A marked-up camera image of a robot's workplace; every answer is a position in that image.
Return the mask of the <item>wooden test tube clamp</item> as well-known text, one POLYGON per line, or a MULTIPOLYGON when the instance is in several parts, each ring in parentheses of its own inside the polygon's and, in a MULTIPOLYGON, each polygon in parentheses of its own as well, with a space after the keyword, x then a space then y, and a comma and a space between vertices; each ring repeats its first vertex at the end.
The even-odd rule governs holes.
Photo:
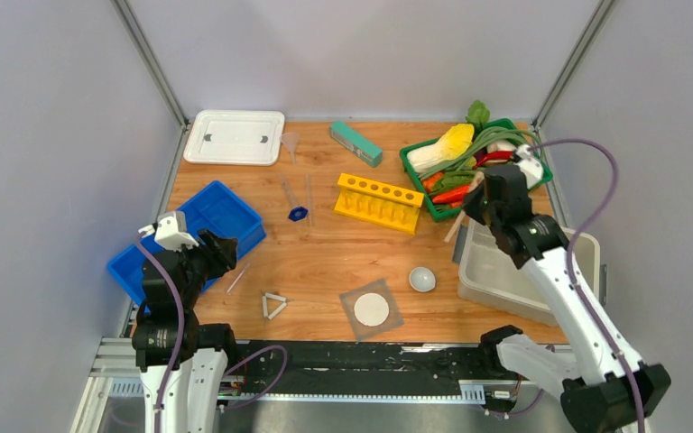
MULTIPOLYGON (((485 179, 484 172, 482 170, 479 170, 475 174, 475 176, 473 177, 471 183, 468 185, 467 191, 464 194, 464 196, 466 196, 468 193, 470 193, 475 188, 477 188, 482 183, 482 181, 484 179, 485 179)), ((448 230, 447 234, 444 237, 445 243, 449 243, 452 240, 452 238, 457 234, 460 226, 462 225, 464 217, 465 217, 465 212, 463 210, 460 210, 456 219, 454 220, 454 223, 452 224, 452 226, 450 227, 450 229, 448 230)))

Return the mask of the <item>clear test tube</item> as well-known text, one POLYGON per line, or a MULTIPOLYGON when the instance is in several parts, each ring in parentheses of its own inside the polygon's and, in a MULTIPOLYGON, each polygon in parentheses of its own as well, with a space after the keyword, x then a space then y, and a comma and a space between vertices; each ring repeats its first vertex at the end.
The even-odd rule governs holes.
POLYGON ((248 269, 250 267, 250 264, 247 263, 234 277, 234 279, 230 282, 230 284, 226 288, 226 294, 230 294, 232 290, 235 288, 235 286, 238 284, 238 282, 241 281, 241 279, 244 277, 244 275, 247 273, 248 269))

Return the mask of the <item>white clay triangle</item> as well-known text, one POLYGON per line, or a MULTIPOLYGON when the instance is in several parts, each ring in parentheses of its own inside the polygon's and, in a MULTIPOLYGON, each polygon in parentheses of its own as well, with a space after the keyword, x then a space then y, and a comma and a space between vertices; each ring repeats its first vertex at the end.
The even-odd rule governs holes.
POLYGON ((262 296, 263 317, 267 320, 276 318, 288 306, 288 299, 274 293, 266 292, 262 296))

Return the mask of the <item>white evaporating dish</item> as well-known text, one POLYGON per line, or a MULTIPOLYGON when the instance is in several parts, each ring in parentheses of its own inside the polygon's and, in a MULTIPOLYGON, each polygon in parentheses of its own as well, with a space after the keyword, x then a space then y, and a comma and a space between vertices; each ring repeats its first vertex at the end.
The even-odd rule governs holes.
POLYGON ((424 293, 436 288, 437 279, 432 270, 419 266, 409 273, 409 284, 417 292, 424 293))

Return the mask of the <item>wire gauze with white disc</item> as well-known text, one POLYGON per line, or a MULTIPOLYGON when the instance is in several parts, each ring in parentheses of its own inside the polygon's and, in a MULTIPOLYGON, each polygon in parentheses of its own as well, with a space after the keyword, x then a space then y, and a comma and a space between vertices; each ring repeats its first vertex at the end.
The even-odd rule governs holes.
POLYGON ((355 340, 366 341, 404 325, 386 279, 372 281, 339 295, 355 340))

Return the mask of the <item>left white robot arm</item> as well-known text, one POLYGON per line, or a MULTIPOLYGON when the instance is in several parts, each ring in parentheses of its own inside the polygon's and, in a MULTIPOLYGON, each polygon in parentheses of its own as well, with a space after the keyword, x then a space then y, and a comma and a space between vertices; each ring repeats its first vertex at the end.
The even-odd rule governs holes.
POLYGON ((194 307, 208 281, 235 269, 237 241, 208 229, 194 245, 143 254, 145 298, 132 337, 147 432, 209 432, 224 374, 240 359, 228 324, 199 323, 194 307))

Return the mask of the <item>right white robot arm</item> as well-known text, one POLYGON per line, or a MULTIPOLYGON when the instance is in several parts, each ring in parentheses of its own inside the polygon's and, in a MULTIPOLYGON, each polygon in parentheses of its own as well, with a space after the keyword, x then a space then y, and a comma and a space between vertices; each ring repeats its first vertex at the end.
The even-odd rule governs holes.
POLYGON ((517 373, 560 403, 576 432, 614 432, 645 420, 671 384, 661 364, 647 364, 619 334, 587 284, 572 243, 557 221, 532 210, 526 175, 516 165, 484 172, 468 193, 466 214, 489 228, 498 249, 539 289, 568 339, 574 362, 515 326, 481 336, 480 369, 499 378, 517 373))

